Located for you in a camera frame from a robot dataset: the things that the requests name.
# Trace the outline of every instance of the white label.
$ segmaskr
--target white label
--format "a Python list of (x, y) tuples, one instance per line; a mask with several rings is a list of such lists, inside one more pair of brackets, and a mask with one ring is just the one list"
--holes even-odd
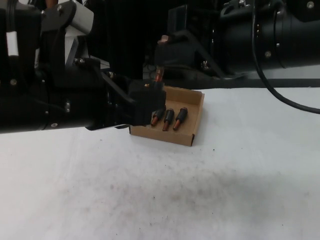
[(11, 31), (6, 33), (6, 44), (8, 47), (8, 56), (19, 56), (17, 32)]

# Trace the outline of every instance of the copper tip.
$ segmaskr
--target copper tip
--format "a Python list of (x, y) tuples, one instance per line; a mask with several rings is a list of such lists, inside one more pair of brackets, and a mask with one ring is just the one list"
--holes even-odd
[(173, 126), (173, 130), (174, 130), (174, 131), (177, 131), (178, 128), (180, 127), (180, 124), (181, 124), (180, 120), (177, 120), (177, 121), (175, 122), (175, 125)]
[(168, 129), (169, 129), (169, 122), (165, 121), (162, 131), (163, 132), (168, 132)]
[(162, 82), (162, 78), (165, 73), (165, 68), (163, 66), (157, 66), (155, 70), (155, 77), (154, 81), (155, 82)]
[(151, 126), (154, 127), (157, 125), (159, 118), (157, 116), (154, 116), (151, 122)]

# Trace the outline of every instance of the brown cardboard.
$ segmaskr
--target brown cardboard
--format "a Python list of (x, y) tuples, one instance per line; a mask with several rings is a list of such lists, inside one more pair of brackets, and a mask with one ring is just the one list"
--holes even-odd
[[(174, 121), (168, 131), (162, 131), (164, 117), (156, 126), (131, 126), (130, 134), (134, 136), (160, 140), (164, 142), (192, 146), (198, 132), (202, 116), (205, 95), (200, 91), (166, 86), (166, 109), (174, 110)], [(188, 115), (178, 131), (173, 130), (176, 117), (182, 107), (188, 108)]]

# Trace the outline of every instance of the white surface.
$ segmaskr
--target white surface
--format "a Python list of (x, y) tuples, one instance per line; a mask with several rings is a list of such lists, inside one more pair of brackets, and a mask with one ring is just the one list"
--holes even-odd
[[(320, 107), (320, 89), (282, 89)], [(205, 90), (194, 146), (114, 128), (0, 135), (1, 240), (317, 240), (320, 116)]]

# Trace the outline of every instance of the black wire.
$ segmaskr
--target black wire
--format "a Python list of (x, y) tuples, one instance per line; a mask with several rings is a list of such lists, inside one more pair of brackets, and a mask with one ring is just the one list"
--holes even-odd
[(305, 112), (313, 113), (313, 114), (320, 114), (319, 108), (309, 107), (305, 105), (301, 105), (294, 101), (289, 100), (288, 98), (282, 96), (279, 92), (277, 92), (269, 83), (268, 79), (266, 78), (264, 72), (262, 71), (261, 65), (257, 58), (257, 13), (258, 13), (258, 0), (253, 0), (253, 8), (252, 8), (252, 25), (251, 25), (251, 42), (252, 42), (252, 56), (255, 65), (256, 72), (258, 73), (261, 81), (265, 85), (265, 87), (269, 90), (269, 92), (275, 96), (279, 101), (287, 104), (295, 109), (299, 109)]

